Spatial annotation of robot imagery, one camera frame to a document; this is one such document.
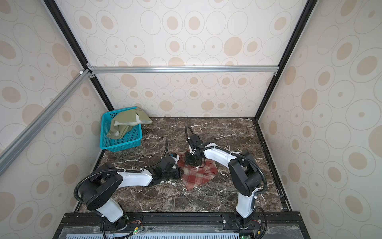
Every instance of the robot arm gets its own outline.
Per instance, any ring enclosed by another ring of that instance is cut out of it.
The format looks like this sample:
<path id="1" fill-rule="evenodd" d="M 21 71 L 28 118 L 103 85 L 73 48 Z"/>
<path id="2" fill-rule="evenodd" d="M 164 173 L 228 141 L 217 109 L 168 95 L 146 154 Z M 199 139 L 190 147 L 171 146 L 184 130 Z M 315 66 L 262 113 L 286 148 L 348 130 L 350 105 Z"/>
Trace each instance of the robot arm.
<path id="1" fill-rule="evenodd" d="M 187 129 L 191 131 L 191 136 L 187 135 Z M 203 158 L 207 158 L 227 167 L 230 170 L 232 182 L 239 192 L 236 206 L 237 223 L 239 225 L 250 223 L 256 195 L 267 189 L 265 176 L 252 155 L 248 151 L 243 153 L 231 152 L 212 142 L 203 143 L 190 127 L 186 127 L 186 137 L 190 152 L 186 152 L 185 162 L 192 166 L 198 166 L 201 165 Z"/>
<path id="2" fill-rule="evenodd" d="M 146 187 L 157 185 L 163 180 L 181 179 L 183 172 L 176 164 L 178 160 L 179 155 L 171 154 L 163 157 L 157 164 L 138 171 L 119 169 L 111 163 L 105 163 L 91 174 L 93 177 L 84 180 L 81 185 L 78 184 L 78 193 L 82 200 L 80 202 L 84 203 L 88 210 L 97 211 L 114 223 L 124 215 L 119 204 L 111 198 L 118 188 Z"/>
<path id="3" fill-rule="evenodd" d="M 189 137 L 186 132 L 190 152 L 185 154 L 185 163 L 196 167 L 201 166 L 203 160 L 211 159 L 230 170 L 233 184 L 239 191 L 236 222 L 240 227 L 245 227 L 252 218 L 256 195 L 267 189 L 264 174 L 249 152 L 231 152 L 212 142 L 203 143 L 197 134 L 194 134 L 192 130 L 191 132 L 192 135 Z M 176 164 L 179 156 L 164 155 L 157 164 L 138 171 L 117 169 L 111 163 L 106 163 L 90 174 L 88 179 L 85 178 L 77 185 L 76 188 L 81 197 L 78 198 L 76 190 L 74 196 L 84 203 L 88 210 L 99 212 L 112 223 L 117 222 L 124 215 L 119 204 L 111 198 L 118 188 L 153 186 L 164 180 L 181 178 L 183 171 Z"/>

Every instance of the green cloth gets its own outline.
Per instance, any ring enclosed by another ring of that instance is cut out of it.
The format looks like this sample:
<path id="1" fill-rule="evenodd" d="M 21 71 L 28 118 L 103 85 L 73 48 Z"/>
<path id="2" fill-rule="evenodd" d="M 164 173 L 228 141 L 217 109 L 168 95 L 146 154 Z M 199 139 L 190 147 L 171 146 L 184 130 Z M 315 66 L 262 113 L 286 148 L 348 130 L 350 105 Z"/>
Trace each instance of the green cloth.
<path id="1" fill-rule="evenodd" d="M 106 135 L 112 139 L 120 139 L 138 124 L 151 124 L 152 120 L 140 108 L 130 109 L 118 113 L 110 124 L 110 130 Z"/>

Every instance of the polka dot wallpaper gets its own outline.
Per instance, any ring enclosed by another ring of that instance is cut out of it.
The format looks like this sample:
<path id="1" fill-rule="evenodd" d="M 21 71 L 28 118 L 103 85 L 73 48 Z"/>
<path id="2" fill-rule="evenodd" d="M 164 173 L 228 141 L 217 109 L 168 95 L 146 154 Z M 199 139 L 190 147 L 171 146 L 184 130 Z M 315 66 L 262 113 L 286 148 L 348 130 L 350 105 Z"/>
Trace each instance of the polka dot wallpaper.
<path id="1" fill-rule="evenodd" d="M 0 176 L 0 238 L 53 237 L 101 149 L 107 111 L 86 80 Z"/>
<path id="2" fill-rule="evenodd" d="M 306 0 L 59 0 L 94 66 L 278 65 Z"/>
<path id="3" fill-rule="evenodd" d="M 0 153 L 81 66 L 38 0 L 0 1 Z"/>
<path id="4" fill-rule="evenodd" d="M 315 239 L 380 238 L 382 1 L 322 0 L 260 118 Z"/>
<path id="5" fill-rule="evenodd" d="M 272 72 L 99 74 L 114 108 L 149 116 L 253 116 Z"/>

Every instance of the teal plastic basket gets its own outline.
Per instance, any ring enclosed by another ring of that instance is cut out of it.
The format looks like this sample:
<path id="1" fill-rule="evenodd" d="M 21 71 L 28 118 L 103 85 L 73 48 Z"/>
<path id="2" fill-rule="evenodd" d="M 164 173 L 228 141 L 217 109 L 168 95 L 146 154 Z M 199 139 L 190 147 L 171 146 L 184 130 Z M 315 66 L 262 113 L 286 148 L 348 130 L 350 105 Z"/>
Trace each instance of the teal plastic basket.
<path id="1" fill-rule="evenodd" d="M 141 145 L 142 139 L 142 128 L 141 125 L 134 126 L 129 132 L 125 134 L 123 138 L 114 140 L 108 138 L 106 135 L 110 130 L 110 124 L 112 119 L 122 111 L 127 111 L 129 109 L 135 109 L 136 107 L 129 107 L 124 109 L 118 109 L 115 111 L 106 112 L 102 115 L 101 123 L 101 139 L 99 146 L 103 150 L 110 150 L 112 152 L 117 152 L 120 150 L 125 150 L 128 148 L 133 148 Z"/>

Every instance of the plaid towel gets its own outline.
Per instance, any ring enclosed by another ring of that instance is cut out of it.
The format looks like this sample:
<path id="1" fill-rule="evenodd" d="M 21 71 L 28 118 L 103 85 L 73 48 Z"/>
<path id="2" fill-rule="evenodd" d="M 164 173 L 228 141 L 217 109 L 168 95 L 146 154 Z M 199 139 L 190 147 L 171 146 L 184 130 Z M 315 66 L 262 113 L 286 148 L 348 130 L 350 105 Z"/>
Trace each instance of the plaid towel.
<path id="1" fill-rule="evenodd" d="M 182 180 L 187 191 L 191 191 L 194 187 L 200 186 L 216 176 L 217 167 L 215 161 L 206 159 L 206 165 L 204 167 L 191 167 L 190 165 L 185 165 L 184 154 L 185 152 L 178 153 L 179 160 L 177 164 L 185 172 L 182 175 Z"/>

